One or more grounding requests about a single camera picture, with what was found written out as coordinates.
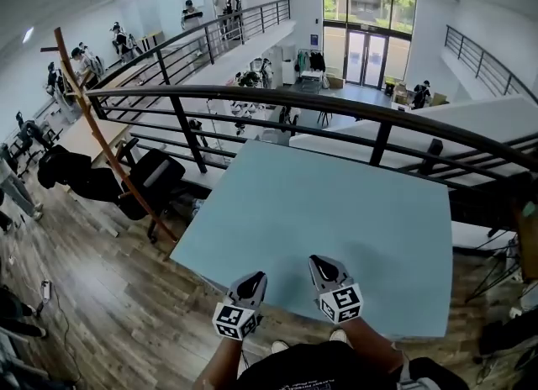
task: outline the ceiling light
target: ceiling light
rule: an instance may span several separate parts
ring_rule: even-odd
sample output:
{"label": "ceiling light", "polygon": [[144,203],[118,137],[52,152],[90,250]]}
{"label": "ceiling light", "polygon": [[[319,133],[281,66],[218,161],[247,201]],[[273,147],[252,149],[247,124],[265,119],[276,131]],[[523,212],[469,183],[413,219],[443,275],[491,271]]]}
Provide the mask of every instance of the ceiling light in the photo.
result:
{"label": "ceiling light", "polygon": [[32,27],[31,29],[29,29],[26,34],[24,35],[24,39],[23,39],[23,43],[25,44],[26,42],[28,42],[30,40],[30,38],[32,37],[32,33],[34,32],[34,27]]}

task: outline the light blue table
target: light blue table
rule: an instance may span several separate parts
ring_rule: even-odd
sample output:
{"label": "light blue table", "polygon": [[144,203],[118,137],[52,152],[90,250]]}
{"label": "light blue table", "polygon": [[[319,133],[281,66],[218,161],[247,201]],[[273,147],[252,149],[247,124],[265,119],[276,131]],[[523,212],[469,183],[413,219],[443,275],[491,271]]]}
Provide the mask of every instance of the light blue table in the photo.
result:
{"label": "light blue table", "polygon": [[434,182],[249,141],[171,258],[224,287],[264,271],[267,303],[324,319],[313,302],[312,254],[345,263],[378,332],[445,334],[451,213],[446,187]]}

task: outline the doorway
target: doorway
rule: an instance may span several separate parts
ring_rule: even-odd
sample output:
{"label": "doorway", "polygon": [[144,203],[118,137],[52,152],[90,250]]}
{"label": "doorway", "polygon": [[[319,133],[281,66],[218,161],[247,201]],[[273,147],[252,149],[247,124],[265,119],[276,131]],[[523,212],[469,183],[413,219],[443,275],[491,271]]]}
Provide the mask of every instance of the doorway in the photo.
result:
{"label": "doorway", "polygon": [[347,32],[345,53],[345,80],[364,87],[381,89],[387,62],[386,36]]}

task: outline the window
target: window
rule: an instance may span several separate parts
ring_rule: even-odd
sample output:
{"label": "window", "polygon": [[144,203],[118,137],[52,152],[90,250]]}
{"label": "window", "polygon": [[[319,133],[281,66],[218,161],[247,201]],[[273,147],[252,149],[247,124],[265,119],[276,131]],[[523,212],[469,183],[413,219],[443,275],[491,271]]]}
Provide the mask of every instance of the window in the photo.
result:
{"label": "window", "polygon": [[344,77],[345,29],[323,27],[323,52],[327,73]]}
{"label": "window", "polygon": [[391,37],[388,39],[387,64],[385,65],[385,76],[395,79],[404,79],[409,47],[408,40]]}
{"label": "window", "polygon": [[345,21],[345,0],[323,0],[323,18]]}
{"label": "window", "polygon": [[394,0],[391,29],[412,34],[416,4],[417,0]]}
{"label": "window", "polygon": [[348,0],[347,22],[388,29],[392,0]]}

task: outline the sneaker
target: sneaker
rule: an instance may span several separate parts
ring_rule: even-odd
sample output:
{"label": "sneaker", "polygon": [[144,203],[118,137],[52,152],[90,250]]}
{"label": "sneaker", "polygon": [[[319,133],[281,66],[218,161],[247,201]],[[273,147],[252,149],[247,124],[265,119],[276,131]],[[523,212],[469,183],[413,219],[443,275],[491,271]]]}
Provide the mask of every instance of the sneaker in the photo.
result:
{"label": "sneaker", "polygon": [[271,345],[271,353],[276,354],[280,351],[287,350],[289,348],[289,345],[286,344],[283,340],[275,340]]}
{"label": "sneaker", "polygon": [[347,335],[345,334],[344,330],[338,329],[330,335],[329,340],[339,340],[340,342],[347,344]]}

